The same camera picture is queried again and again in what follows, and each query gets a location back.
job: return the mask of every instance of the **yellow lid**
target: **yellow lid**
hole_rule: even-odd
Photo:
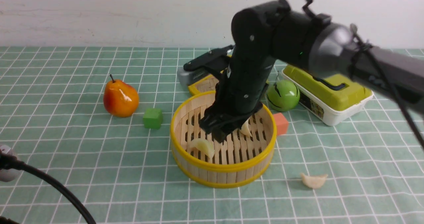
[[[336,111],[344,111],[372,95],[370,89],[340,74],[320,82],[291,65],[286,66],[283,73]]]

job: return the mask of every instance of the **pear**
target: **pear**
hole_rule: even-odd
[[[116,117],[129,117],[139,105],[138,91],[122,80],[112,79],[106,84],[103,105],[107,112]]]

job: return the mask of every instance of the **green grid tablecloth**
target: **green grid tablecloth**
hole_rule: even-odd
[[[65,184],[98,223],[424,223],[424,152],[396,104],[378,95],[335,127],[301,106],[284,113],[288,134],[277,138],[265,174],[247,186],[190,181],[169,152],[172,113],[189,97],[176,70],[207,50],[0,47],[0,141]],[[419,49],[395,52],[424,58]],[[109,73],[139,91],[130,118],[103,107]],[[159,130],[142,125],[150,107],[164,112]],[[301,172],[329,178],[312,191]],[[0,215],[27,224],[84,223],[29,174],[0,184]]]

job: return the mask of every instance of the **orange cube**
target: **orange cube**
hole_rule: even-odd
[[[289,128],[289,122],[282,113],[276,113],[273,115],[275,124],[277,125],[277,135],[284,135],[287,133]]]

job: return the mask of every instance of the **green apple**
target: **green apple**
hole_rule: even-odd
[[[297,106],[300,91],[293,82],[283,79],[269,86],[266,97],[272,109],[286,112]]]

